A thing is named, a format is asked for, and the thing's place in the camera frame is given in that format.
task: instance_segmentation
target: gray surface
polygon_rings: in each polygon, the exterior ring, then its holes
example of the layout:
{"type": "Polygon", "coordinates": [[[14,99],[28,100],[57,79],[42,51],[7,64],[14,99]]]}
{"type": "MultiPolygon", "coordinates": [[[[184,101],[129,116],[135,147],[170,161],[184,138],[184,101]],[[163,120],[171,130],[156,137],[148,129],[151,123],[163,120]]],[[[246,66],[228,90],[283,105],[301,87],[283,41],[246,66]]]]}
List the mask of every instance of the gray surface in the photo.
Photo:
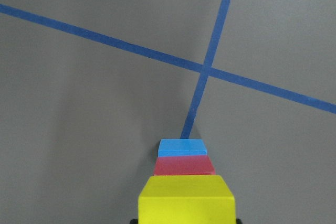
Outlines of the gray surface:
{"type": "MultiPolygon", "coordinates": [[[[220,0],[0,0],[202,62],[220,0]]],[[[214,67],[336,103],[335,0],[232,0],[214,67]]],[[[0,15],[0,223],[128,223],[198,74],[0,15]]],[[[335,223],[335,115],[214,78],[204,139],[244,223],[335,223]]]]}

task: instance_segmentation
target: yellow cube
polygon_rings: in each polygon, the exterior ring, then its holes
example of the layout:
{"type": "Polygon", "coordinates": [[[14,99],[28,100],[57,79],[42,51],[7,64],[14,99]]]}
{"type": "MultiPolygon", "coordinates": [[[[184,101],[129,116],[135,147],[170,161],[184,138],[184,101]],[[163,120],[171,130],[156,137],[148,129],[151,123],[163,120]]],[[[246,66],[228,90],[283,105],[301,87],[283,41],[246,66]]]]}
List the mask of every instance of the yellow cube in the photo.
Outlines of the yellow cube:
{"type": "Polygon", "coordinates": [[[139,196],[139,224],[235,224],[235,198],[219,175],[152,176],[139,196]]]}

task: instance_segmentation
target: yellow block top face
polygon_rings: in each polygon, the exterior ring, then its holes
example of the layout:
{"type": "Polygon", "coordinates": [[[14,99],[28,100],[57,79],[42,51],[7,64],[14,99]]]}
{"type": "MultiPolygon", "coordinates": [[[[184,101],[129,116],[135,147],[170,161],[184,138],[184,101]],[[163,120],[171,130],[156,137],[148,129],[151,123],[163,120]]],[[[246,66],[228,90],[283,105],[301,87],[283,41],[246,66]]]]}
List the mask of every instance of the yellow block top face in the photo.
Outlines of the yellow block top face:
{"type": "Polygon", "coordinates": [[[141,197],[232,197],[219,175],[152,176],[141,197]]]}
{"type": "Polygon", "coordinates": [[[235,199],[219,175],[152,176],[139,224],[236,224],[235,199]]]}

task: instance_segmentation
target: yellow block front face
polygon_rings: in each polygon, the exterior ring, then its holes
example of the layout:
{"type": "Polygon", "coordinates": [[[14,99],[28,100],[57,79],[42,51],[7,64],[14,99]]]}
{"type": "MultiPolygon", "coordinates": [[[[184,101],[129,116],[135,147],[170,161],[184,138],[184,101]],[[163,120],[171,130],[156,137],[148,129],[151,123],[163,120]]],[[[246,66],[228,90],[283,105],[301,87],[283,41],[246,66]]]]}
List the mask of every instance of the yellow block front face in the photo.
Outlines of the yellow block front face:
{"type": "Polygon", "coordinates": [[[139,224],[235,224],[235,199],[219,175],[152,176],[139,196],[139,224]]]}

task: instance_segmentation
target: blue block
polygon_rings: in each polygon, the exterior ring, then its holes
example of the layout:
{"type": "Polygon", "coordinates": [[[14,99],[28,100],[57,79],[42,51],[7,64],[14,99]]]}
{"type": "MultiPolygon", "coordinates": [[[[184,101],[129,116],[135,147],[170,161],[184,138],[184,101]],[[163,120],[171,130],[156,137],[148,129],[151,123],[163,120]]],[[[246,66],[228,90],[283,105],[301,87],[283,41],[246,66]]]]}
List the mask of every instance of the blue block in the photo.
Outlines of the blue block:
{"type": "Polygon", "coordinates": [[[159,157],[207,155],[202,139],[162,139],[159,157]]]}

